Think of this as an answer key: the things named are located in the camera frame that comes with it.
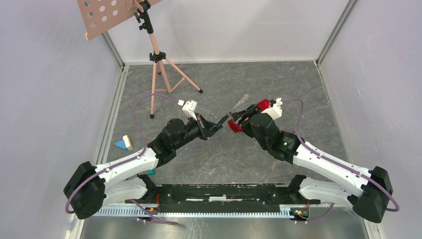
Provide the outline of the red cloth napkin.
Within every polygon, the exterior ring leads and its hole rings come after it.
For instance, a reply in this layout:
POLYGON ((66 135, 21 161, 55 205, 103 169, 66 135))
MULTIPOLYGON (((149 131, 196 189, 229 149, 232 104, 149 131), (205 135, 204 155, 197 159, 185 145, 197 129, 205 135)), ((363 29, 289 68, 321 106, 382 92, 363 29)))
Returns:
POLYGON ((232 119, 228 121, 228 126, 234 133, 243 132, 249 137, 253 137, 253 131, 249 122, 251 117, 270 108, 274 102, 274 100, 264 99, 257 104, 252 104, 242 111, 232 113, 232 119))

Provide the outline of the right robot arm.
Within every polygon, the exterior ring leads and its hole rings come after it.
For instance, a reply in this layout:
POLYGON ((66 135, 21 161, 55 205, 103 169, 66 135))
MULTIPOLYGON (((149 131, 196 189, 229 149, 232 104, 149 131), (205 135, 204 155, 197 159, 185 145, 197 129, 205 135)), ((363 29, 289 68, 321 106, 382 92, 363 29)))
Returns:
POLYGON ((329 182, 297 176, 287 190, 293 203, 304 199, 320 200, 350 207, 360 217, 380 223, 389 210, 393 187, 387 170, 360 167, 323 152, 292 132, 280 130, 275 119, 280 107, 261 109, 251 105, 234 113, 228 126, 255 139, 275 159, 312 170, 329 182))

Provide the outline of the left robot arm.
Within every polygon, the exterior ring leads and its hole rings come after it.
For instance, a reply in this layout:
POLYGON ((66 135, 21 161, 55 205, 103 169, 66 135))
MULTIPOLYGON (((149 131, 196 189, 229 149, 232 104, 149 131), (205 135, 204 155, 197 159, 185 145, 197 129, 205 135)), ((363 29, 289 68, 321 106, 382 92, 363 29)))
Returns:
POLYGON ((156 189, 138 174, 167 164, 176 157, 178 149, 196 138, 208 140, 222 127, 220 123, 207 121, 201 114, 195 114, 187 123, 171 119, 140 151, 109 163, 81 163, 63 189, 68 199, 65 211, 83 220, 109 204, 129 199, 152 202, 156 189))

